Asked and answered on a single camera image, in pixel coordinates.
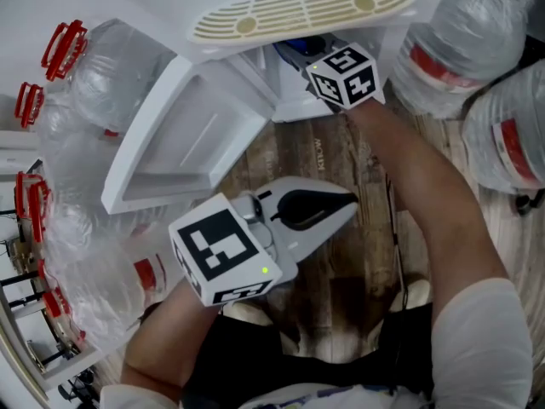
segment wooden floor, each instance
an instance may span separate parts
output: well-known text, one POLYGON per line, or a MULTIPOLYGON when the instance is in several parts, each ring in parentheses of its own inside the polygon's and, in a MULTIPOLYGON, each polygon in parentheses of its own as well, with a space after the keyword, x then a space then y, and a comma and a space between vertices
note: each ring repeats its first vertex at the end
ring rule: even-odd
MULTIPOLYGON (((432 142, 468 179, 490 234, 521 295, 536 366, 535 385, 544 389, 545 208, 515 215, 511 198, 479 188, 468 171, 461 121, 412 117, 387 89, 387 104, 432 142)), ((315 118, 269 124, 221 184, 227 197, 257 189, 281 176, 332 181, 356 193, 358 214, 331 241, 300 264, 297 279, 262 300, 276 325, 300 342, 303 356, 346 362, 369 352, 366 335, 383 317, 399 281, 393 260, 384 171, 364 135, 345 118, 315 118)), ((427 275, 427 253, 414 220, 396 214, 405 271, 427 275)), ((119 354, 107 366, 116 377, 119 354)))

